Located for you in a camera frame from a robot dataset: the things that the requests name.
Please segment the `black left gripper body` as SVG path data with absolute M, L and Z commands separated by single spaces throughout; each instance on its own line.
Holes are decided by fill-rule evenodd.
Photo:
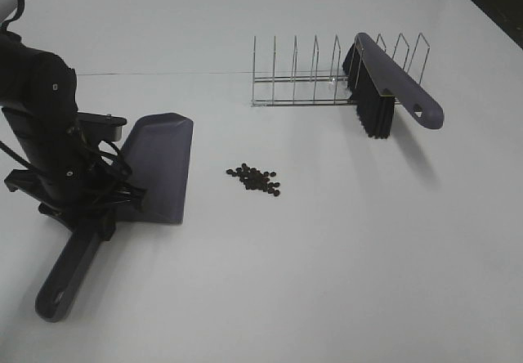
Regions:
M 91 143 L 83 135 L 68 149 L 52 156 L 30 147 L 38 164 L 23 159 L 8 146 L 3 151 L 25 168 L 5 179 L 9 191 L 23 191 L 40 202 L 38 211 L 68 228 L 84 222 L 99 223 L 105 211 L 115 211 L 110 191 L 123 182 L 123 154 L 116 142 Z

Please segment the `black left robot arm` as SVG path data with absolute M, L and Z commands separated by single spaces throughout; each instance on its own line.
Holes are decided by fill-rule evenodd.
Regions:
M 7 189 L 36 199 L 40 213 L 71 230 L 94 223 L 108 241 L 118 208 L 139 208 L 145 192 L 129 183 L 132 169 L 115 145 L 127 120 L 80 112 L 76 89 L 74 69 L 58 55 L 1 34 L 1 111 L 25 153 L 1 146 L 21 166 Z

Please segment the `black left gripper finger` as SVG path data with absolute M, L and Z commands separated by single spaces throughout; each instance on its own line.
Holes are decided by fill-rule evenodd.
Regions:
M 100 230 L 98 235 L 102 241 L 110 241 L 116 231 L 115 211 L 105 211 L 99 220 Z
M 116 206 L 131 206 L 136 210 L 142 210 L 147 190 L 129 184 L 118 182 L 110 191 L 110 203 Z

